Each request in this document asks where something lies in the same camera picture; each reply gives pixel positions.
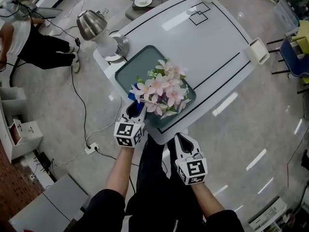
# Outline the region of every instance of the zipper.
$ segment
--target zipper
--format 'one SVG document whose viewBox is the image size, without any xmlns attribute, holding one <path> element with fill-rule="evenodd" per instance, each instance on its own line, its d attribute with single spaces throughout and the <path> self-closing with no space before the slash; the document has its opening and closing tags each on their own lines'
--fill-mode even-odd
<svg viewBox="0 0 309 232">
<path fill-rule="evenodd" d="M 176 220 L 173 232 L 176 232 L 179 220 Z"/>
</svg>

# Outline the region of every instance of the white plate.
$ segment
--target white plate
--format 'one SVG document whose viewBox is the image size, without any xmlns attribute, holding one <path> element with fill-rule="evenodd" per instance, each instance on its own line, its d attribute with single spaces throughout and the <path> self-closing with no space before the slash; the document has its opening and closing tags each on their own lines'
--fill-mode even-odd
<svg viewBox="0 0 309 232">
<path fill-rule="evenodd" d="M 134 4 L 138 7 L 146 7 L 150 5 L 153 0 L 134 0 Z"/>
</svg>

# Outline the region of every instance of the green tray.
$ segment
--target green tray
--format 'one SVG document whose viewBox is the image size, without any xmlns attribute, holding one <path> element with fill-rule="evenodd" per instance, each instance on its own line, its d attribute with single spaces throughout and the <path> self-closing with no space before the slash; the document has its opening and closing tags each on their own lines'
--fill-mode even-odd
<svg viewBox="0 0 309 232">
<path fill-rule="evenodd" d="M 147 72 L 153 70 L 155 66 L 158 65 L 159 59 L 164 60 L 165 57 L 153 45 L 148 45 L 116 71 L 115 79 L 128 94 L 132 89 L 131 85 L 137 83 L 137 76 L 140 76 L 142 80 L 147 80 L 150 78 L 147 75 Z M 192 101 L 187 104 L 186 108 L 183 109 L 181 113 L 186 111 L 186 109 L 195 101 L 197 97 L 196 93 L 186 82 L 186 80 L 183 80 L 182 87 L 186 87 L 186 84 L 189 88 L 187 97 Z M 153 113 L 147 113 L 146 119 L 150 121 L 153 127 L 161 129 L 168 123 L 174 120 L 176 121 L 178 119 L 177 117 L 178 115 L 173 115 L 160 119 L 161 116 L 156 116 Z"/>
</svg>

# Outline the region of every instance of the metallic lamp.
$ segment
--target metallic lamp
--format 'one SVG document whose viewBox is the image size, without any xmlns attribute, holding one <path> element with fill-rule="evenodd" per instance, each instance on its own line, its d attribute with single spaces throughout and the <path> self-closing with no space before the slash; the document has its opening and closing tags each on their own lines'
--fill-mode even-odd
<svg viewBox="0 0 309 232">
<path fill-rule="evenodd" d="M 95 41 L 99 53 L 107 61 L 118 61 L 129 52 L 127 38 L 119 33 L 108 34 L 107 21 L 100 11 L 85 10 L 77 16 L 77 26 L 86 41 Z"/>
</svg>

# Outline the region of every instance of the black sleeve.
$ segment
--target black sleeve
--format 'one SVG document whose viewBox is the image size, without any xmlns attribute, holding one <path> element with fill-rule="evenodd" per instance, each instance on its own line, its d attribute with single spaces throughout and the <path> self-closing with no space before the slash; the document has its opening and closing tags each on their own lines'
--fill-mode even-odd
<svg viewBox="0 0 309 232">
<path fill-rule="evenodd" d="M 120 232 L 125 216 L 125 206 L 125 199 L 120 193 L 109 189 L 102 190 L 91 199 L 85 214 L 70 232 Z"/>
<path fill-rule="evenodd" d="M 231 210 L 220 211 L 211 215 L 206 221 L 206 231 L 243 232 L 242 225 L 236 213 Z"/>
</svg>

